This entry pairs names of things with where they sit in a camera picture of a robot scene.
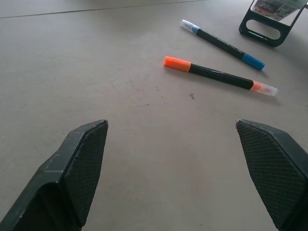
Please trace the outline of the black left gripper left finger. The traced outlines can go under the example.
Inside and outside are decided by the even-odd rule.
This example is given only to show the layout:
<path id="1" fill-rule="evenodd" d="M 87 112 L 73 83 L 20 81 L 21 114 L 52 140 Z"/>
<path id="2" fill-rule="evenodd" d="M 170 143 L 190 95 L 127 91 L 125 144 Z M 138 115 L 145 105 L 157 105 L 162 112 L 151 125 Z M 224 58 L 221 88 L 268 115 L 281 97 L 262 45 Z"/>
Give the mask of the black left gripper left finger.
<path id="1" fill-rule="evenodd" d="M 68 133 L 0 223 L 2 231 L 80 231 L 100 178 L 108 121 Z"/>

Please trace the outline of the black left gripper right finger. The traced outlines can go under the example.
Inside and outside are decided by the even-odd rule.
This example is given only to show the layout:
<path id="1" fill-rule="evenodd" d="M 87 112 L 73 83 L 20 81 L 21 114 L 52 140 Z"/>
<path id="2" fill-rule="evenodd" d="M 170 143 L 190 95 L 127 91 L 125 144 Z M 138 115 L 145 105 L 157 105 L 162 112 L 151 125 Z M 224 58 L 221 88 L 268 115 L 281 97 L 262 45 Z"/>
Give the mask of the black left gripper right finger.
<path id="1" fill-rule="evenodd" d="M 308 154 L 285 131 L 239 119 L 236 129 L 250 177 L 275 227 L 308 229 Z"/>

